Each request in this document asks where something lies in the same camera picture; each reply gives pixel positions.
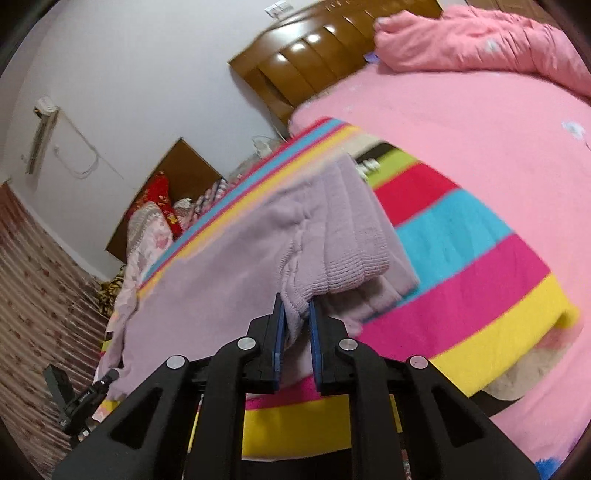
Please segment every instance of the pillow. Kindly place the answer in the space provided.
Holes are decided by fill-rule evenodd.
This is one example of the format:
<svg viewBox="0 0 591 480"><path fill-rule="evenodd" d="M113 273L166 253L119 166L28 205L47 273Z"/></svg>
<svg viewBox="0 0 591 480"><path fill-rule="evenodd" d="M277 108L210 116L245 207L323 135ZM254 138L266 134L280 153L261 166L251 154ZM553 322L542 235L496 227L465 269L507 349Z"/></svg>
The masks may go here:
<svg viewBox="0 0 591 480"><path fill-rule="evenodd" d="M177 239L183 234L183 229L178 222L177 216L174 214L173 206L168 196L169 188L170 183L168 182L168 177L163 171L159 171L150 183L148 183L141 197L129 208L128 218L131 218L134 212L140 209L144 203L154 202L162 210L174 239Z"/></svg>
<svg viewBox="0 0 591 480"><path fill-rule="evenodd" d="M203 195L195 200L195 207L193 210L193 218L191 218L190 225L194 224L201 215L207 213L212 207L221 200L232 188L233 184L221 179L213 183Z"/></svg>

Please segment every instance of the wooden headboard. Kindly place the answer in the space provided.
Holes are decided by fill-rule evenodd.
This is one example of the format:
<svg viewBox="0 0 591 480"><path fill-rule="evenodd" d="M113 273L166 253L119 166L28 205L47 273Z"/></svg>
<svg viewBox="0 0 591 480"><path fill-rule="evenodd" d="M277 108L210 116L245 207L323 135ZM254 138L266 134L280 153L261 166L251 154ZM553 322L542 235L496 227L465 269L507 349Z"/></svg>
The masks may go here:
<svg viewBox="0 0 591 480"><path fill-rule="evenodd" d="M180 138L156 166L148 180L138 190L134 202L143 193L144 187L152 180L155 174L163 171L170 182L168 195L172 203L184 198L197 199L212 186L213 182L220 180L222 176L195 150ZM127 257L127 225L129 220L126 215L121 219L117 230L111 237L106 250L126 263Z"/></svg>
<svg viewBox="0 0 591 480"><path fill-rule="evenodd" d="M402 10L441 14L436 0L326 0L274 24L229 63L287 125L299 104L363 68L374 20Z"/></svg>

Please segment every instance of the metal screw head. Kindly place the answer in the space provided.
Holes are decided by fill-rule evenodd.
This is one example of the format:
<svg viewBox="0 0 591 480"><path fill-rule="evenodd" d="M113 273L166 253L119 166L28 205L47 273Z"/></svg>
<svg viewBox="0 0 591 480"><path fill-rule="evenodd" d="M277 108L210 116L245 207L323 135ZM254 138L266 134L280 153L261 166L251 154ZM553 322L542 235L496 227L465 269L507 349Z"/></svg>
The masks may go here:
<svg viewBox="0 0 591 480"><path fill-rule="evenodd" d="M425 357L415 355L410 358L410 364L412 367L422 370L423 368L427 368L429 362Z"/></svg>
<svg viewBox="0 0 591 480"><path fill-rule="evenodd" d="M347 352L350 352L351 350L355 350L357 348L357 342L352 338L343 338L339 342L339 347Z"/></svg>
<svg viewBox="0 0 591 480"><path fill-rule="evenodd" d="M176 370L177 368L181 368L184 365L184 358L180 355L173 355L168 360L166 360L166 366L171 368L172 370Z"/></svg>
<svg viewBox="0 0 591 480"><path fill-rule="evenodd" d="M244 337L238 340L238 348L240 350L250 350L256 345L256 340L250 337Z"/></svg>

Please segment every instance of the white wall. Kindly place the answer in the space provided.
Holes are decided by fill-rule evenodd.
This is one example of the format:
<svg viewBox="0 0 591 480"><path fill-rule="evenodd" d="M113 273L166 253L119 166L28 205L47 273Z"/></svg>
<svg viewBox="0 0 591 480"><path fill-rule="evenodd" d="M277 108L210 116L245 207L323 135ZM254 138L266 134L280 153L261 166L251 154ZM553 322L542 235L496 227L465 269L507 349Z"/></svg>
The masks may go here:
<svg viewBox="0 0 591 480"><path fill-rule="evenodd" d="M450 5L466 5L465 0L437 0L437 3L439 3L444 10Z"/></svg>
<svg viewBox="0 0 591 480"><path fill-rule="evenodd" d="M17 51L0 79L1 166L26 207L91 273L106 278L119 268L104 248L178 137L227 174L251 154L253 135L272 135L262 103L227 65L271 24L270 3L61 0ZM77 171L94 155L63 121L37 175L24 174L38 123L32 109L45 95L123 178L105 163L86 180L72 178L52 146Z"/></svg>

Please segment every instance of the yellow stripe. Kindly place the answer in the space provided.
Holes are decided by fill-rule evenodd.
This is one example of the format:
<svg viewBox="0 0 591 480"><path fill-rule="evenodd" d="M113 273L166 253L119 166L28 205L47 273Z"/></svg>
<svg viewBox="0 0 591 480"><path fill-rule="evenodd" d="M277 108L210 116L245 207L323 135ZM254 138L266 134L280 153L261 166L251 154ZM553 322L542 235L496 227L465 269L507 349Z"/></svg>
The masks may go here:
<svg viewBox="0 0 591 480"><path fill-rule="evenodd" d="M390 401L396 429L401 432L400 418L392 395ZM193 423L189 450L198 418L199 415ZM301 422L302 418L306 419L305 423ZM318 424L330 425L330 430L319 429ZM245 457L303 457L346 448L351 448L349 399L346 395L245 412L242 443L242 455Z"/></svg>
<svg viewBox="0 0 591 480"><path fill-rule="evenodd" d="M363 132L361 132L357 127L348 125L331 137L324 140L322 143L319 143L304 154L299 155L294 161L273 174L271 177L249 192L246 196L238 200L231 208L217 217L210 225L199 232L195 238L193 238L187 245L177 252L174 255L173 260L184 258L187 255L194 253L197 247L206 244L210 238L212 238L216 233L222 231L225 225L233 222L244 210L247 210L247 208L256 204L256 202L266 198L270 193L276 191L278 186L282 185L284 182L294 181L296 172L307 163L320 168L327 160L332 159L332 157L329 155L324 158L322 155L326 154L331 147L334 147L336 144L342 142L347 137L351 137L354 134L363 135ZM163 266L163 268L156 272L153 277L148 282L146 282L144 286L142 286L138 292L139 298L144 297L152 290L152 288L154 288L170 264L171 262Z"/></svg>
<svg viewBox="0 0 591 480"><path fill-rule="evenodd" d="M377 160L379 160L379 170L368 175L368 184L374 190L418 163L412 155L397 148L390 150Z"/></svg>
<svg viewBox="0 0 591 480"><path fill-rule="evenodd" d="M573 325L578 315L549 274L501 317L431 361L471 396L507 371L553 325Z"/></svg>

